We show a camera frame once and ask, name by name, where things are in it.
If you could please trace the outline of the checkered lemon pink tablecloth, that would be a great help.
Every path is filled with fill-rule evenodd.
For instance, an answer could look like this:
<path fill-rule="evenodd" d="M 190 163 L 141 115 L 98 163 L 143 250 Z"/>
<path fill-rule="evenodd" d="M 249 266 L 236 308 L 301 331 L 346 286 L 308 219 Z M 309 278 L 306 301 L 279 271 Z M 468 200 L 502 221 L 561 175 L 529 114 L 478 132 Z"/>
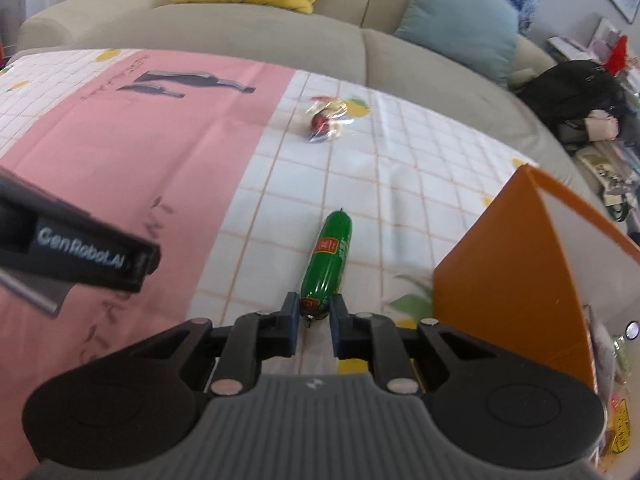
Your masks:
<path fill-rule="evenodd" d="M 310 143 L 320 96 L 352 123 Z M 402 320 L 526 162 L 434 110 L 304 70 L 150 50 L 20 58 L 1 75 L 2 166 L 159 244 L 162 261 L 137 295 L 72 288 L 57 318 L 2 295 L 2 477 L 35 466 L 32 390 L 188 318 L 276 310 L 334 210 L 352 218 L 347 307 Z"/>

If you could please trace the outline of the yellow waffle snack bag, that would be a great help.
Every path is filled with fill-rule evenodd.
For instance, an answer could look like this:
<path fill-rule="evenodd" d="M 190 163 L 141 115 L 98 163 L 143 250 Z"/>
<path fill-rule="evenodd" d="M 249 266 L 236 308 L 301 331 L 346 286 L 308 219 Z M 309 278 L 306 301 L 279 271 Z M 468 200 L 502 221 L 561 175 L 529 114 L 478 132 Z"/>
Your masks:
<path fill-rule="evenodd" d="M 608 426 L 605 430 L 605 456 L 620 455 L 630 447 L 631 423 L 628 396 L 614 393 L 608 402 Z"/>

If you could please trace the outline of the orange white storage box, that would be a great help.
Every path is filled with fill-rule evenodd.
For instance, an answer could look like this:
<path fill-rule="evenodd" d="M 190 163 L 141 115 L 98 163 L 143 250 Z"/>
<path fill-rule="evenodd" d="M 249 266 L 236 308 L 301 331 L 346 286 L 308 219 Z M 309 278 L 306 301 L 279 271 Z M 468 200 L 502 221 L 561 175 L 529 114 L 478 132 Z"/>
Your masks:
<path fill-rule="evenodd" d="M 584 310 L 624 326 L 639 301 L 639 248 L 569 188 L 521 166 L 433 285 L 440 322 L 594 387 Z"/>

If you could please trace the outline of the blue cushion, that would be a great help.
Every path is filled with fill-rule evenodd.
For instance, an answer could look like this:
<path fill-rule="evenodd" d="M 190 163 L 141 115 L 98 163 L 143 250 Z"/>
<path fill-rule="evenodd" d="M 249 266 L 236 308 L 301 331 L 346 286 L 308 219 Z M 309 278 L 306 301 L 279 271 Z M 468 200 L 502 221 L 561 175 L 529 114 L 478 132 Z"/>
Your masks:
<path fill-rule="evenodd" d="M 518 14 L 504 0 L 410 0 L 395 36 L 504 87 L 515 60 Z"/>

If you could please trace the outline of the green small snack packet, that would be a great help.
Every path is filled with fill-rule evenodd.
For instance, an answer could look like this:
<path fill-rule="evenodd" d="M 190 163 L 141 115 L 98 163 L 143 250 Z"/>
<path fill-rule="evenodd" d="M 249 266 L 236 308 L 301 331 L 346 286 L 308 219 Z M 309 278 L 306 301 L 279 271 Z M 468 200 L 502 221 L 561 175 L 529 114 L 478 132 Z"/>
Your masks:
<path fill-rule="evenodd" d="M 624 336 L 614 335 L 611 340 L 615 361 L 615 381 L 625 385 L 631 370 L 626 350 L 626 339 Z"/>

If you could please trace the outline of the pile of books and bags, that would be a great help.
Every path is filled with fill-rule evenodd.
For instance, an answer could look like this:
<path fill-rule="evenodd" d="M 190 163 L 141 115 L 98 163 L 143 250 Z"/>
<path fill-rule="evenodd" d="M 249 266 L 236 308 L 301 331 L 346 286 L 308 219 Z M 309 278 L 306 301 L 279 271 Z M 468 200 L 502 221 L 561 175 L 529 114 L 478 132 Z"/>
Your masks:
<path fill-rule="evenodd" d="M 620 141 L 598 141 L 580 148 L 574 163 L 606 212 L 639 240 L 639 156 Z"/>

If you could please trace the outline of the beige sofa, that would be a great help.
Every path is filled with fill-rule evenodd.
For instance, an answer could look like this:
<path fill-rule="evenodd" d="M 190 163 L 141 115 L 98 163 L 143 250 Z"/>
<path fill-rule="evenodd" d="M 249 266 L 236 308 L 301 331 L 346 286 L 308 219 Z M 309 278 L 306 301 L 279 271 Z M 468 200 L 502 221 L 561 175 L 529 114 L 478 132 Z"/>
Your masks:
<path fill-rule="evenodd" d="M 309 70 L 431 108 L 538 162 L 588 202 L 593 178 L 513 93 L 475 68 L 399 39 L 409 0 L 317 0 L 309 14 L 245 3 L 66 0 L 24 21 L 17 51 L 149 48 Z"/>

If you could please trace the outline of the red date candy packet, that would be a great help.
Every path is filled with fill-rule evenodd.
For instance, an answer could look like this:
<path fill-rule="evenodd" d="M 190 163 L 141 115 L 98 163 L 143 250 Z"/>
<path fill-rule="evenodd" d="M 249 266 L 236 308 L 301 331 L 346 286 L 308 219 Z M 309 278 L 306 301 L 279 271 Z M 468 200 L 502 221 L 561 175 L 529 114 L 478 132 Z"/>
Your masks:
<path fill-rule="evenodd" d="M 345 126 L 352 123 L 347 104 L 342 99 L 314 98 L 307 114 L 310 116 L 310 143 L 333 141 L 342 135 Z"/>

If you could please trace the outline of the black backpack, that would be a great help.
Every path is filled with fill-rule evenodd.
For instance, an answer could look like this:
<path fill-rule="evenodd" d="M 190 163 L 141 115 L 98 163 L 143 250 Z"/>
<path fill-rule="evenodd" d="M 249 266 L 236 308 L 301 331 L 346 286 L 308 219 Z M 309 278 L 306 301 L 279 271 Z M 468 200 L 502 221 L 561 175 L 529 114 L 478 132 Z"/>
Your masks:
<path fill-rule="evenodd" d="M 549 68 L 518 90 L 518 97 L 570 151 L 617 138 L 629 115 L 623 87 L 590 60 Z"/>

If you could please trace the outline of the green sausage stick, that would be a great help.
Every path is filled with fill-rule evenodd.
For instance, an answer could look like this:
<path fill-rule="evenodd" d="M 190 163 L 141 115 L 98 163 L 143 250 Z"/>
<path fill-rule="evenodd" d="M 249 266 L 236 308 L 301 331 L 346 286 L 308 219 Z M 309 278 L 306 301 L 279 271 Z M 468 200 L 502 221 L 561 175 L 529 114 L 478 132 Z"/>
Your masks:
<path fill-rule="evenodd" d="M 352 218 L 343 209 L 332 211 L 319 231 L 300 286 L 300 316 L 307 326 L 329 315 L 330 299 L 341 287 L 351 240 Z"/>

